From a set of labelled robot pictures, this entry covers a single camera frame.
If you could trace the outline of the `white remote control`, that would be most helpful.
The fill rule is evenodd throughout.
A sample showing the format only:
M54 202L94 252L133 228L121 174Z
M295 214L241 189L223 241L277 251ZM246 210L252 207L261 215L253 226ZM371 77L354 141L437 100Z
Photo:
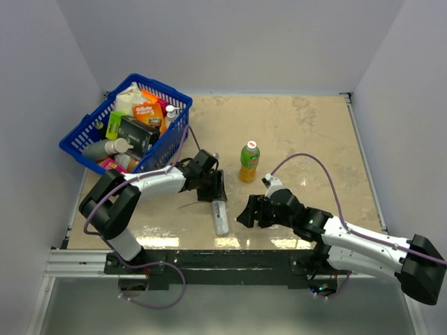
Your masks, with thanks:
M226 236L229 233L226 203L222 200L213 200L212 215L216 235L218 237Z

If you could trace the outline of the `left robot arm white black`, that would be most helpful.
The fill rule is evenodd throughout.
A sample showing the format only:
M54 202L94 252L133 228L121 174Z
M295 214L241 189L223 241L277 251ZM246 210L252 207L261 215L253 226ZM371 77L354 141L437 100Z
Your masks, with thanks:
M224 172L218 165L214 154L201 149L193 158L185 158L160 170L137 174L108 170L81 201L79 212L121 257L121 267L130 274L137 274L145 265L144 248L128 225L141 197L196 191L198 201L209 202L212 206L216 234L229 233Z

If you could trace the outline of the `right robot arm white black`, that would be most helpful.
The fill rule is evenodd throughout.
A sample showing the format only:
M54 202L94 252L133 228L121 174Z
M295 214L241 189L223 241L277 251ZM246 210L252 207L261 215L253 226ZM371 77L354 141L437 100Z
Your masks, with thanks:
M236 220L247 228L282 225L314 242L311 265L319 274L334 269L389 279L422 304L438 302L446 261L424 236L392 237L342 223L329 212L304 206L287 188L269 195L250 195Z

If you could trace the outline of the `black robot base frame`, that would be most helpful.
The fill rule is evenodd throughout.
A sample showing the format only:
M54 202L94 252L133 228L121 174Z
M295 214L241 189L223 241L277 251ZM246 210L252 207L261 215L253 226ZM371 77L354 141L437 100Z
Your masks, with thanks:
M327 247L277 250L144 250L144 262L129 267L114 253L106 255L104 272L118 275L125 288L131 281L148 280L147 289L167 290L181 285L278 285L289 289L306 289L314 280L346 270L335 270L323 257Z

